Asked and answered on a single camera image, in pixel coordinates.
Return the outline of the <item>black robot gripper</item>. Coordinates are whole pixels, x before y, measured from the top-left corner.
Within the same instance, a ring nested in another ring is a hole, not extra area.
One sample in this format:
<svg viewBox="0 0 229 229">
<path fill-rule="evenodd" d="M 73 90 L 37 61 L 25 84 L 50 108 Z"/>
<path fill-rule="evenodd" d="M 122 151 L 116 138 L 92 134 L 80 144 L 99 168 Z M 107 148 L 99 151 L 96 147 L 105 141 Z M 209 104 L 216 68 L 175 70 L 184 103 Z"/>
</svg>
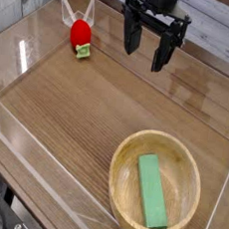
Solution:
<svg viewBox="0 0 229 229">
<path fill-rule="evenodd" d="M 151 70 L 161 71 L 180 46 L 191 18 L 180 8 L 178 0 L 124 0 L 124 49 L 130 55 L 140 45 L 141 26 L 161 35 L 153 55 Z"/>
</svg>

